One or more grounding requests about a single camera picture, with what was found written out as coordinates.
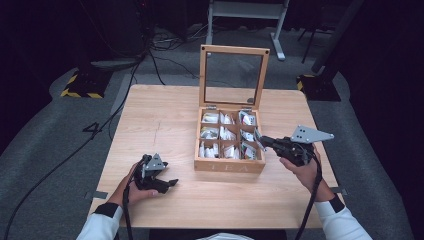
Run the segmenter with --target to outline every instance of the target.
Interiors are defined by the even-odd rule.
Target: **wooden table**
[[[238,92],[235,88],[223,91]],[[169,165],[158,178],[178,178],[179,182],[166,194],[131,206],[133,227],[298,228],[310,194],[272,149],[265,153],[266,166],[260,174],[194,170],[198,104],[198,87],[133,85],[97,191],[111,194],[143,154],[159,153]],[[259,111],[263,135],[291,136],[298,124],[316,128],[300,91],[264,89]],[[336,187],[323,145],[316,146],[324,178]],[[90,213],[105,201],[95,198]],[[321,226],[313,208],[307,227]]]

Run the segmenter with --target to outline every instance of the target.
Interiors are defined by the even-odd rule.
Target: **wooden box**
[[[261,132],[259,103],[269,53],[269,49],[265,48],[201,46],[195,170],[260,173],[264,168],[265,156],[260,144],[257,141],[248,140],[252,140],[251,134],[254,135],[255,130]],[[237,59],[231,60],[230,56],[252,58],[254,64]],[[234,62],[240,62],[239,65],[243,70],[230,69],[226,72],[222,69],[227,65],[234,66]],[[234,80],[236,75],[243,75],[239,79],[246,81],[246,88],[210,86],[211,83],[221,83],[224,80],[227,80],[226,85],[230,86],[232,81],[236,81]],[[214,81],[209,78],[218,78],[218,80]],[[221,121],[220,118],[225,116],[227,116],[227,121]],[[234,124],[228,124],[230,116],[232,116]]]

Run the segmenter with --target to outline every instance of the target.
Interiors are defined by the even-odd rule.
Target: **hand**
[[[113,194],[110,196],[109,200],[107,202],[111,202],[111,203],[116,203],[119,206],[122,207],[122,199],[123,199],[123,193],[125,190],[125,187],[128,183],[128,179],[131,177],[132,172],[134,171],[134,169],[137,167],[137,163],[135,163],[130,172],[128,173],[127,176],[125,176],[121,182],[119,183],[118,187],[116,188],[116,190],[113,192]],[[146,198],[150,198],[150,197],[155,197],[157,196],[158,191],[151,189],[151,190],[138,190],[137,186],[135,185],[134,182],[130,183],[130,191],[129,191],[129,202],[128,205],[131,204],[135,204],[136,202],[142,200],[142,199],[146,199]]]
[[[321,164],[321,156],[318,153],[315,145],[313,146],[314,146],[314,153],[317,156],[318,162]],[[315,162],[315,160],[312,159],[307,165],[304,165],[301,167],[297,167],[286,158],[280,158],[280,162],[284,165],[284,167],[292,171],[293,174],[296,175],[297,179],[299,179],[300,183],[302,183],[302,185],[305,186],[308,189],[308,191],[312,193],[314,183],[315,183],[315,177],[317,175],[317,163]],[[318,186],[315,201],[325,202],[333,198],[334,198],[333,191],[331,191],[330,187],[328,187],[325,180],[322,179]]]

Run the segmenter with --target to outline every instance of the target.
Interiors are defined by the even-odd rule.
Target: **wooden frame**
[[[244,55],[255,55],[260,56],[260,67],[258,73],[258,80],[255,88],[255,95],[252,103],[234,103],[234,102],[211,102],[206,101],[206,73],[207,73],[207,59],[209,56],[213,57],[214,53],[225,53],[225,54],[244,54]],[[196,148],[195,148],[195,160],[194,168],[198,171],[218,171],[218,172],[247,172],[247,173],[260,173],[265,166],[265,155],[259,148],[256,142],[245,142],[256,149],[256,160],[247,159],[228,159],[222,155],[222,149],[224,147],[234,145],[238,146],[241,150],[241,144],[243,143],[240,129],[252,133],[255,128],[261,132],[260,116],[259,116],[259,104],[262,95],[263,84],[265,81],[266,69],[268,65],[269,49],[265,48],[248,48],[248,47],[234,47],[234,46],[217,46],[217,45],[201,45],[200,52],[200,83],[199,83],[199,114],[198,114],[198,125],[197,125],[197,137],[196,137]],[[219,96],[219,88],[208,88],[211,94]],[[247,91],[244,89],[237,88],[238,92]],[[238,119],[238,112],[243,109],[251,110],[249,114],[254,115],[256,118],[255,126],[245,126],[240,123]],[[236,124],[226,125],[222,123],[202,123],[202,118],[205,113],[231,113],[235,117]],[[235,141],[229,140],[207,140],[202,139],[200,132],[202,127],[214,127],[220,129],[220,127],[226,127],[232,129],[237,135]],[[219,146],[220,154],[218,158],[204,158],[199,156],[199,148],[201,143],[211,145],[217,143]]]

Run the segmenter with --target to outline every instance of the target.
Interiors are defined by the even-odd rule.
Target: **person's arm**
[[[134,164],[127,176],[119,183],[116,190],[108,201],[100,206],[87,218],[78,240],[83,239],[114,239],[119,228],[119,220],[122,217],[122,199],[128,179],[137,164]],[[158,194],[156,190],[138,190],[134,182],[130,183],[129,202],[134,204],[142,199],[154,197]]]
[[[320,162],[320,155],[315,149],[315,155]],[[297,167],[289,160],[281,158],[280,162],[305,186],[309,192],[315,182],[317,174],[317,163],[314,160],[305,166]],[[350,239],[372,239],[359,222],[352,216],[352,213],[342,203],[339,197],[333,193],[325,180],[321,180],[317,195],[315,197],[315,207],[323,225],[323,230],[327,239],[350,240]]]

